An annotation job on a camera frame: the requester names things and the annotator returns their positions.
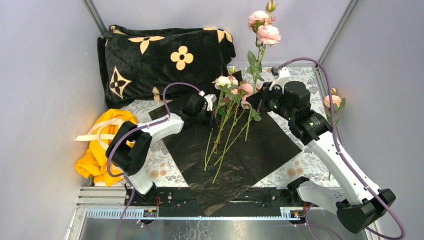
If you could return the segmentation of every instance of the black pillow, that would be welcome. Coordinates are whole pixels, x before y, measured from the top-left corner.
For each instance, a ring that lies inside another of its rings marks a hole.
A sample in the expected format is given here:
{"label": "black pillow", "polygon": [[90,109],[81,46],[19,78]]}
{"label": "black pillow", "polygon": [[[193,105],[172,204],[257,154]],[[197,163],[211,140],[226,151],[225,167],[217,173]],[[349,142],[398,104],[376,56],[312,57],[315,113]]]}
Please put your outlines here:
{"label": "black pillow", "polygon": [[[236,56],[232,36],[216,28],[129,30],[111,25],[97,39],[104,96],[109,108],[122,108],[135,99],[159,100],[174,82],[195,86],[227,76]],[[166,98],[193,91],[173,86]]]}

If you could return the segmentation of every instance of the black fabric with floral pattern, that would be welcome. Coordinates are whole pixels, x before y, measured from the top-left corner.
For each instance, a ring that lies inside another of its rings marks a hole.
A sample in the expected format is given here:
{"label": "black fabric with floral pattern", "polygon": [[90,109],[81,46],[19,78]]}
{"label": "black fabric with floral pattern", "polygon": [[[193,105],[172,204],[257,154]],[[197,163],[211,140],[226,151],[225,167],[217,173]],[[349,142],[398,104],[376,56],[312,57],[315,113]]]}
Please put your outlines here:
{"label": "black fabric with floral pattern", "polygon": [[[111,25],[97,39],[100,77],[106,105],[122,108],[135,99],[160,100],[174,82],[195,86],[227,76],[236,56],[233,37],[217,28],[130,30]],[[167,99],[193,90],[170,88]]]}

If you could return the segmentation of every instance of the yellow cloth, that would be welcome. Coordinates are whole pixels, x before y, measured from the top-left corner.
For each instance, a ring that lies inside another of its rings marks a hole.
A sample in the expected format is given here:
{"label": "yellow cloth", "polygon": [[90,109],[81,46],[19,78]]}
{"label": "yellow cloth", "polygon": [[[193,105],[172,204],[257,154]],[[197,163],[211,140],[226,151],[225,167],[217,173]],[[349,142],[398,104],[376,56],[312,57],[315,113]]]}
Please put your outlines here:
{"label": "yellow cloth", "polygon": [[[119,109],[109,109],[97,119],[93,126],[95,129],[92,129],[92,133],[89,132],[88,135],[97,135],[99,128],[103,128],[100,131],[101,135],[99,136],[99,138],[101,139],[101,141],[109,145],[112,141],[109,140],[111,138],[110,135],[115,135],[118,132],[119,127],[121,126],[121,124],[118,123],[115,123],[115,125],[109,125],[107,121],[110,122],[112,119],[122,120],[114,121],[120,123],[125,121],[130,121],[133,124],[137,123],[137,119],[131,112]],[[104,146],[105,145],[102,146],[98,140],[91,140],[89,147],[85,152],[85,156],[83,156],[80,160],[76,161],[75,169],[84,178],[90,178],[94,176],[94,183],[104,182],[108,187],[123,179],[123,177],[112,177],[108,174],[108,158],[106,157],[106,150]],[[122,173],[122,171],[113,164],[110,166],[110,171],[112,172],[112,174]]]}

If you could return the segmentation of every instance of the yellow rose bud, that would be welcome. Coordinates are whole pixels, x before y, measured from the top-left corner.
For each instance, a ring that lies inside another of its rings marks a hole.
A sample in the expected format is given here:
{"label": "yellow rose bud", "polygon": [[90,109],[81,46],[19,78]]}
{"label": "yellow rose bud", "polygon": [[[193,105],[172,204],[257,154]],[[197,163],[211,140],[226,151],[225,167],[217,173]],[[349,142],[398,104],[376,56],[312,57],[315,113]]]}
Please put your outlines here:
{"label": "yellow rose bud", "polygon": [[275,10],[276,10],[276,4],[274,3],[274,0],[271,0],[271,1],[269,1],[268,2],[268,4],[266,5],[266,7],[265,7],[265,10],[268,12],[268,13],[272,13],[272,12],[274,12]]}
{"label": "yellow rose bud", "polygon": [[230,68],[229,68],[229,73],[230,74],[233,74],[233,73],[235,73],[236,72],[236,67],[235,66],[231,66]]}

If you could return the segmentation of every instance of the white floral table surface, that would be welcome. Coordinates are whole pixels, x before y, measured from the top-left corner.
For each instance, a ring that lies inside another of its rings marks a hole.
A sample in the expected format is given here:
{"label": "white floral table surface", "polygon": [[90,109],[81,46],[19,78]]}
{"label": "white floral table surface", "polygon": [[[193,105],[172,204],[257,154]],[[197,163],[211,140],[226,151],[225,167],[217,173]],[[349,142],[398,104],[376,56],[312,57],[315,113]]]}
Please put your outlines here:
{"label": "white floral table surface", "polygon": [[[317,113],[325,116],[322,98],[315,81],[312,67],[296,66],[289,67],[288,69],[291,74],[289,81],[303,82],[310,91],[311,108]],[[237,70],[243,71],[244,80],[252,80],[251,76],[245,72],[246,67],[237,67]],[[262,77],[265,81],[274,80],[269,70],[263,72]],[[162,105],[163,102],[161,101],[136,100],[122,109],[134,114],[139,123],[145,123],[152,120],[149,116],[149,112]],[[328,181],[329,172],[323,162],[315,154],[310,152],[300,140],[291,134],[288,122],[275,113],[271,112],[269,115],[278,123],[290,139],[297,144],[302,152],[267,177],[263,178],[253,187],[286,187],[288,183],[300,176],[308,177],[316,184],[323,187],[338,187],[339,184],[334,178]],[[162,140],[154,142],[150,146],[144,169],[158,187],[188,187],[183,175],[180,173],[180,170]]]}

